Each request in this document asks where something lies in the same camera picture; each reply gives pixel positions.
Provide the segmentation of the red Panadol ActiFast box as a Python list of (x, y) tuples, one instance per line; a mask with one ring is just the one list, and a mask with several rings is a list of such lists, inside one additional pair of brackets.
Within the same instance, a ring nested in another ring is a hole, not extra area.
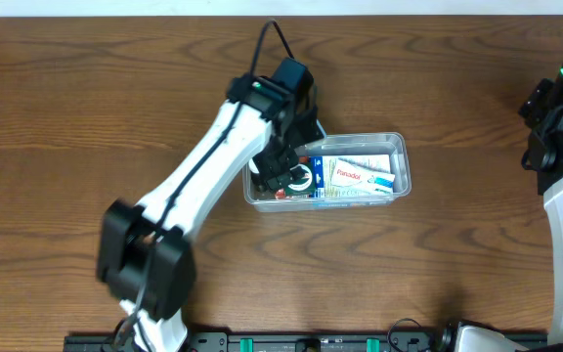
[[(311, 164), (312, 164), (310, 158), (307, 157), (307, 156), (301, 156), (301, 157), (299, 158), (299, 164), (300, 164), (300, 163), (311, 163)], [(278, 191), (276, 192), (275, 197), (276, 197), (277, 199), (283, 199), (283, 198), (308, 198), (308, 197), (306, 197), (306, 196), (304, 196), (304, 197), (287, 197), (287, 196), (284, 194), (284, 190), (283, 190), (283, 189), (280, 189), (280, 190), (278, 190)]]

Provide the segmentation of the green Zam-Buk box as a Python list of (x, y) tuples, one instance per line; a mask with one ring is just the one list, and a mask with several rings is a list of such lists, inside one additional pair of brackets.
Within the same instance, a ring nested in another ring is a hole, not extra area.
[(296, 181), (287, 185), (283, 190), (287, 197), (309, 197), (316, 190), (314, 169), (311, 163), (300, 163), (300, 168), (304, 174)]

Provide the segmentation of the blue patch box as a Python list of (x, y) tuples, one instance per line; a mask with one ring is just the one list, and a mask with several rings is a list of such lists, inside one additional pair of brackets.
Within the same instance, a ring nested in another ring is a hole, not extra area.
[(314, 198), (390, 196), (396, 176), (388, 154), (311, 156)]

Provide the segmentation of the white Panadol box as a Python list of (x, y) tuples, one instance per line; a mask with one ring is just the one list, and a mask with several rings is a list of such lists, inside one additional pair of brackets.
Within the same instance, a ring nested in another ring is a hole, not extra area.
[(395, 176), (375, 171), (338, 159), (331, 173), (330, 185), (344, 191), (357, 191), (371, 195), (393, 193)]

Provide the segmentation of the dark syrup bottle white cap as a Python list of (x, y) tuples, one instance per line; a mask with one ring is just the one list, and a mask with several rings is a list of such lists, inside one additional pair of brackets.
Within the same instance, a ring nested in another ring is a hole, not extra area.
[(251, 173), (256, 174), (256, 175), (260, 174), (258, 166), (256, 165), (255, 160), (253, 158), (248, 162), (248, 168), (249, 168)]

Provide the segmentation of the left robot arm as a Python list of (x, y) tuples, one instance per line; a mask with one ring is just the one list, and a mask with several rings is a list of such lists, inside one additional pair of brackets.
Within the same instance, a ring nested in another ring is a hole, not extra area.
[(296, 148), (325, 135), (311, 101), (309, 69), (282, 60), (272, 76), (232, 80), (204, 137), (166, 180), (136, 204), (115, 201), (105, 212), (97, 279), (126, 310), (105, 345), (177, 351), (187, 339), (181, 309), (195, 283), (195, 238), (242, 169), (275, 193), (305, 175)]

